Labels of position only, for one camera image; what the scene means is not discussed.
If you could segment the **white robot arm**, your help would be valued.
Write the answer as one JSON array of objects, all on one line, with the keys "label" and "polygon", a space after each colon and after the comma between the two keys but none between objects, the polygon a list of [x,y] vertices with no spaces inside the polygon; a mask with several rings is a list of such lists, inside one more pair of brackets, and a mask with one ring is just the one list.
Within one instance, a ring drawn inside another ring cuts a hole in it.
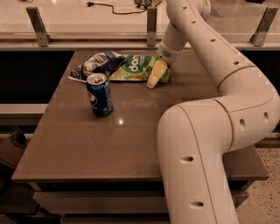
[{"label": "white robot arm", "polygon": [[190,45],[218,91],[168,108],[157,151],[171,224],[239,224],[222,157],[264,139],[280,119],[279,95],[247,57],[207,23],[208,0],[165,0],[157,50],[171,64]]}]

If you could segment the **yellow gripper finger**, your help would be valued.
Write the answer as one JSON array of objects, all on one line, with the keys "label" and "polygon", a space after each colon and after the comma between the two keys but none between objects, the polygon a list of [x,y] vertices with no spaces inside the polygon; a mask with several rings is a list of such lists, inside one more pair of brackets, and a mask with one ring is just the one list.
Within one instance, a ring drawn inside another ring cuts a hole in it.
[{"label": "yellow gripper finger", "polygon": [[148,88],[154,88],[158,84],[162,76],[165,74],[166,70],[167,70],[166,62],[161,59],[157,60],[154,64],[154,67],[151,70],[151,74],[146,83],[146,86]]}]

